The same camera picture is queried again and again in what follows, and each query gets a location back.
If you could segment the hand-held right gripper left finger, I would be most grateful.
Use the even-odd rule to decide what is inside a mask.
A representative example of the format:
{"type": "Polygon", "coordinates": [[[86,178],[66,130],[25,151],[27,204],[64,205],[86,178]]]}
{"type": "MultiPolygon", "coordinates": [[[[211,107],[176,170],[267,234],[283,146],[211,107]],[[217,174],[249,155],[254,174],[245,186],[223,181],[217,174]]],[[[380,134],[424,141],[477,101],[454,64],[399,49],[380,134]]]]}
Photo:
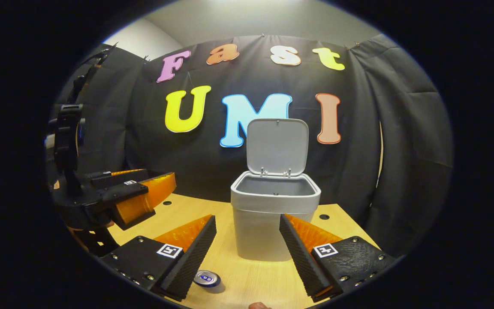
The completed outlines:
{"type": "Polygon", "coordinates": [[[101,260],[143,289],[182,301],[216,233],[216,217],[206,215],[154,239],[136,236],[101,260]]]}

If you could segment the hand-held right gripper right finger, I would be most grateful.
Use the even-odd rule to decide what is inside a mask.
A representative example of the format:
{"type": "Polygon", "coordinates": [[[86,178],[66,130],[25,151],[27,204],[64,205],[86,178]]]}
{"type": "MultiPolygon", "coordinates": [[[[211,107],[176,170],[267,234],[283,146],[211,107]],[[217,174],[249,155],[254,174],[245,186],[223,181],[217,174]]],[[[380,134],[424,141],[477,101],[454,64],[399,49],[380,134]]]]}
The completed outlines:
{"type": "Polygon", "coordinates": [[[338,237],[290,214],[280,216],[280,234],[315,303],[360,289],[398,260],[361,236],[338,237]]]}

